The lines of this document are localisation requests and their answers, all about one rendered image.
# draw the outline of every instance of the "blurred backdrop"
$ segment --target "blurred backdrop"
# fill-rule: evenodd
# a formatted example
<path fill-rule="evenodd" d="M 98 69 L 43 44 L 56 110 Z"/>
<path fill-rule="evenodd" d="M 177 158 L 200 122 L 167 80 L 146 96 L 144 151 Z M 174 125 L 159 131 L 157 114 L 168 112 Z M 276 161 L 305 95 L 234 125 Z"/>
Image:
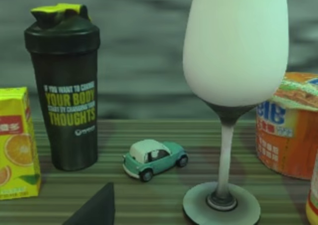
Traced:
<path fill-rule="evenodd" d="M 183 78 L 191 0 L 0 0 L 0 87 L 27 86 L 34 118 L 42 116 L 23 31 L 34 22 L 31 8 L 59 2 L 86 4 L 101 29 L 99 118 L 216 118 Z M 288 70 L 318 73 L 318 1 L 288 3 Z"/>

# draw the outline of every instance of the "wine glass stem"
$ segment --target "wine glass stem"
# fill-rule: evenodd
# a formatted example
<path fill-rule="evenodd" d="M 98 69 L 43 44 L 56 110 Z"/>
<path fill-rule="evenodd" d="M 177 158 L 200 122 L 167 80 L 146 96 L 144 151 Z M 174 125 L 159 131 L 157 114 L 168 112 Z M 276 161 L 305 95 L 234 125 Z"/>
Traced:
<path fill-rule="evenodd" d="M 219 181 L 216 195 L 226 198 L 229 195 L 229 174 L 231 164 L 231 147 L 234 125 L 222 124 L 222 144 L 219 165 Z"/>

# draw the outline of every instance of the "table surface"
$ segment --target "table surface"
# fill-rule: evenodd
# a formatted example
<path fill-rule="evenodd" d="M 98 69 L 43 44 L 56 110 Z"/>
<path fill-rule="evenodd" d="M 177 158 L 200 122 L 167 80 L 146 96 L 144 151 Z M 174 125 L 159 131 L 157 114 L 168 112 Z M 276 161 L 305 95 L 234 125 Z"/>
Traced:
<path fill-rule="evenodd" d="M 78 172 L 51 164 L 44 124 L 35 122 L 43 186 L 34 198 L 0 201 L 1 225 L 61 225 L 107 182 L 114 182 L 115 225 L 190 225 L 182 198 L 192 186 L 217 179 L 221 144 L 218 121 L 100 121 L 99 160 Z M 170 140 L 189 153 L 189 164 L 155 176 L 149 183 L 129 178 L 122 155 L 142 139 Z M 255 122 L 238 122 L 230 182 L 253 193 L 262 209 L 260 225 L 307 225 L 309 182 L 266 168 L 256 157 Z"/>

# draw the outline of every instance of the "white wine glass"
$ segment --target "white wine glass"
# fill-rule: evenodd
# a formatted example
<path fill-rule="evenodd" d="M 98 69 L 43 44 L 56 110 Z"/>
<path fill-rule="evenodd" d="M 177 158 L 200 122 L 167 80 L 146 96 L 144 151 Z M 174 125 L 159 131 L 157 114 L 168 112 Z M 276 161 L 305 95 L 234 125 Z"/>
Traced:
<path fill-rule="evenodd" d="M 220 120 L 218 182 L 199 184 L 183 199 L 199 225 L 253 225 L 260 205 L 245 189 L 229 184 L 234 126 L 241 115 L 269 99 L 288 62 L 287 0 L 192 0 L 183 72 L 194 94 Z"/>

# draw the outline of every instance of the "car's rear wheel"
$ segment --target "car's rear wheel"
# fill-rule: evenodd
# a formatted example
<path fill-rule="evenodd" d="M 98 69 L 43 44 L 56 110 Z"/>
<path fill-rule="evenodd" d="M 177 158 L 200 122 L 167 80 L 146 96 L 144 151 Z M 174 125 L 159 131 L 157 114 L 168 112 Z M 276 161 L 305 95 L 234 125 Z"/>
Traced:
<path fill-rule="evenodd" d="M 145 169 L 140 173 L 140 180 L 143 182 L 149 182 L 153 176 L 154 174 L 151 169 Z"/>
<path fill-rule="evenodd" d="M 181 158 L 177 161 L 177 166 L 185 167 L 188 163 L 188 160 L 189 160 L 188 156 L 186 155 L 181 156 Z"/>

